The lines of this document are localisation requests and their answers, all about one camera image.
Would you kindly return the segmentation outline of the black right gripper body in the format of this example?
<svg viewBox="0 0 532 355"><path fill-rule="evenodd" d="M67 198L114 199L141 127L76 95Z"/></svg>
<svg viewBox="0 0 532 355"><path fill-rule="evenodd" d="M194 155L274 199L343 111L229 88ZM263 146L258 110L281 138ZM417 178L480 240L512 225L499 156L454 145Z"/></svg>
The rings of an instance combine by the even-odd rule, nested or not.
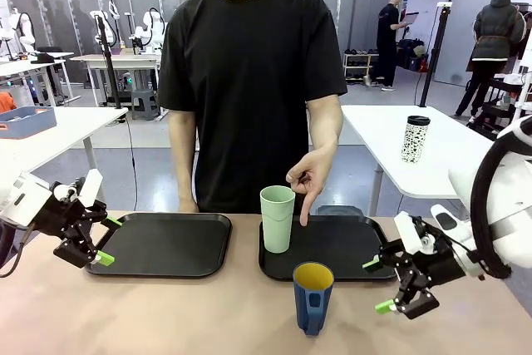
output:
<svg viewBox="0 0 532 355"><path fill-rule="evenodd" d="M412 252L411 270L414 274L411 286L414 289L429 289L466 275L447 242L435 242L432 246Z"/></svg>

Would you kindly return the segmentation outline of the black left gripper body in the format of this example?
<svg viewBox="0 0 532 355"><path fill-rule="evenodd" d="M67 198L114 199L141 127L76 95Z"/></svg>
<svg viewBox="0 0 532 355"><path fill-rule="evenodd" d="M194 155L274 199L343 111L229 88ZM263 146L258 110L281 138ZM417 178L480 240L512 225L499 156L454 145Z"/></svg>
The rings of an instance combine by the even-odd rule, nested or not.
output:
<svg viewBox="0 0 532 355"><path fill-rule="evenodd" d="M75 244L86 241L82 231L82 217L85 207L77 197L74 188L56 188L35 217L35 230L58 237L69 239Z"/></svg>

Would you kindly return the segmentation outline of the person's left hand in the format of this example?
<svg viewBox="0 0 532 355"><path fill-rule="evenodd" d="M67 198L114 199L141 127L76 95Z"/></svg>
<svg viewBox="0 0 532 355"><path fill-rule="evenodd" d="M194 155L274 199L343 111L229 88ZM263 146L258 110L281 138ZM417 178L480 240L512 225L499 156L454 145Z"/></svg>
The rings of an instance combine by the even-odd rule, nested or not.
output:
<svg viewBox="0 0 532 355"><path fill-rule="evenodd" d="M316 198L322 193L337 147L323 146L308 152L287 175L286 181L292 191L303 195L303 203L299 215L302 226L308 224L308 216Z"/></svg>

